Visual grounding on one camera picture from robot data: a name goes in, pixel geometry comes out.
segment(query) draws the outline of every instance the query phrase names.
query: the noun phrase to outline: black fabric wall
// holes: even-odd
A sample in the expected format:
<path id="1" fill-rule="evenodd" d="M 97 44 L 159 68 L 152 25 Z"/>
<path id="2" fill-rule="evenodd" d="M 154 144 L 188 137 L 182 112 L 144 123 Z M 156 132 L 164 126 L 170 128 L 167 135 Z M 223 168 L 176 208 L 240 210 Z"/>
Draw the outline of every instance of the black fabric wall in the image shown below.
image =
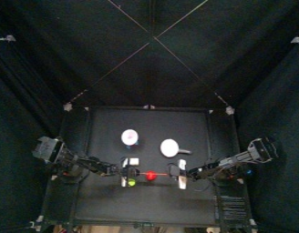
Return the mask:
<path id="1" fill-rule="evenodd" d="M 255 167 L 255 219 L 266 232 L 299 232 L 299 46 L 239 106 L 238 125 L 243 148 L 261 136 L 279 147 L 279 158 Z"/>
<path id="2" fill-rule="evenodd" d="M 0 42 L 0 227 L 8 228 L 40 214 L 47 181 L 32 150 L 37 138 L 57 135 L 63 114 L 61 103 L 14 45 Z"/>

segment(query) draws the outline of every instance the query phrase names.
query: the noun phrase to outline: black enclosure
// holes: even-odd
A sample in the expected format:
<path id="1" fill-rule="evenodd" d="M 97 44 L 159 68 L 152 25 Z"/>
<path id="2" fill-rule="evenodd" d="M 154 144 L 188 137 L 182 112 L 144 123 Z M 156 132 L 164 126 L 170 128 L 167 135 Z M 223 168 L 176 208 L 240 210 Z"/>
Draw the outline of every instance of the black enclosure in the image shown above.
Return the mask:
<path id="1" fill-rule="evenodd" d="M 16 41 L 8 41 L 8 35 Z M 104 158 L 109 155 L 117 159 L 116 152 L 107 150 L 117 137 L 103 142 L 97 138 L 103 130 L 117 135 L 123 122 L 120 114 L 115 114 L 109 118 L 112 126 L 103 128 L 96 112 L 103 106 L 125 110 L 136 107 L 135 116 L 151 116 L 144 123 L 139 118 L 132 121 L 141 131 L 151 126 L 152 118 L 171 124 L 162 116 L 171 107 L 186 109 L 167 111 L 175 118 L 202 116 L 198 123 L 207 126 L 208 134 L 190 125 L 191 118 L 179 127 L 170 127 L 170 132 L 179 130 L 200 139 L 210 138 L 195 148 L 200 154 L 204 152 L 200 163 L 206 154 L 219 157 L 238 153 L 239 148 L 246 150 L 258 137 L 277 139 L 279 159 L 252 167 L 251 213 L 266 232 L 299 232 L 299 45 L 291 43 L 297 36 L 299 0 L 0 1 L 0 232 L 30 232 L 29 221 L 41 213 L 48 176 L 44 164 L 32 157 L 37 138 L 64 134 L 73 150 L 87 150 L 93 156 L 101 151 Z M 71 112 L 63 110 L 67 103 L 72 104 Z M 154 109 L 143 112 L 144 106 Z M 235 121 L 222 118 L 228 106 L 235 109 Z M 187 112 L 192 107 L 198 111 Z M 160 137 L 154 137 L 155 132 L 147 131 L 151 136 L 143 142 L 156 144 L 167 133 L 159 131 Z M 144 169 L 152 167 L 151 163 L 164 163 L 162 157 L 154 163 L 144 155 L 154 149 L 150 144 L 139 149 L 148 164 Z M 91 205 L 85 198 L 75 202 L 73 196 L 77 190 L 80 197 L 87 197 L 87 192 L 100 195 L 91 184 L 96 181 L 100 179 L 89 175 L 80 189 L 69 187 L 71 190 L 56 183 L 49 188 L 56 191 L 49 191 L 57 202 L 49 208 L 61 203 L 60 198 L 69 199 L 69 207 L 75 203 Z M 170 188 L 151 189 L 162 192 L 159 201 Z M 105 190 L 111 194 L 116 188 Z M 210 208 L 212 191 L 198 197 L 204 198 Z M 79 219 L 69 216 L 71 209 L 53 210 L 53 219 L 89 223 L 100 213 L 87 215 L 81 205 L 72 208 Z M 109 219 L 119 217 L 112 210 L 104 210 Z M 203 214 L 204 209 L 194 211 Z M 182 225 L 196 226 L 198 221 L 203 220 L 187 219 Z"/>

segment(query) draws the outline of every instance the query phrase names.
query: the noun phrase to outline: cable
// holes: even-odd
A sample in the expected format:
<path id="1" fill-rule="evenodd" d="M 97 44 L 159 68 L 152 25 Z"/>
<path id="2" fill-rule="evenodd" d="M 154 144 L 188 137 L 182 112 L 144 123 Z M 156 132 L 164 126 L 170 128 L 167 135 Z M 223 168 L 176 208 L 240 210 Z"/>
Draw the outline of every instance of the cable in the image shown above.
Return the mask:
<path id="1" fill-rule="evenodd" d="M 186 69 L 191 72 L 191 74 L 194 75 L 194 77 L 198 79 L 198 81 L 202 82 L 202 84 L 204 85 L 204 87 L 215 94 L 215 96 L 222 100 L 222 102 L 224 103 L 226 106 L 230 106 L 228 103 L 224 101 L 224 99 L 220 97 L 220 95 L 214 91 L 214 89 L 211 88 L 211 86 L 206 83 L 206 81 L 199 77 L 199 75 L 194 72 L 194 70 L 188 67 L 188 65 L 183 62 L 183 60 L 180 59 L 180 57 L 178 57 L 172 51 L 167 48 L 167 46 L 163 44 L 163 42 L 158 39 L 158 37 L 155 37 L 155 40 L 160 43 L 160 45 L 166 48 L 166 50 L 171 53 L 171 55 L 175 57 L 175 59 L 183 64 L 183 66 L 186 67 Z"/>
<path id="2" fill-rule="evenodd" d="M 150 43 L 145 43 L 107 73 L 105 75 L 103 75 L 97 81 L 91 85 L 91 87 L 88 87 L 87 89 L 84 89 L 71 100 L 67 104 L 72 104 L 77 98 L 80 98 L 103 80 L 107 76 L 109 76 L 116 69 L 150 45 Z"/>

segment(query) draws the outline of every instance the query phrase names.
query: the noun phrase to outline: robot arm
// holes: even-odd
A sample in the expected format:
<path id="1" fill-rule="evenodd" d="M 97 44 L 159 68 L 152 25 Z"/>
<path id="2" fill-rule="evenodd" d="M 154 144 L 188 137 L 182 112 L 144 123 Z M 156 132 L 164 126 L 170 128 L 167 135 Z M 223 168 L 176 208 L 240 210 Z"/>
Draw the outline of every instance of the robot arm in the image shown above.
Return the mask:
<path id="1" fill-rule="evenodd" d="M 45 160 L 51 165 L 52 173 L 76 177 L 80 169 L 88 169 L 101 177 L 119 174 L 115 164 L 101 162 L 96 157 L 79 156 L 65 146 L 59 138 L 40 137 L 33 156 Z"/>
<path id="2" fill-rule="evenodd" d="M 186 174 L 186 177 L 192 181 L 212 177 L 220 170 L 228 169 L 246 163 L 266 163 L 271 161 L 274 157 L 278 157 L 277 149 L 267 138 L 256 138 L 250 143 L 247 151 L 226 157 L 222 160 L 210 163 L 202 167 L 195 167 L 188 171 L 184 171 L 175 165 L 170 167 L 170 176 L 180 176 L 178 174 Z"/>

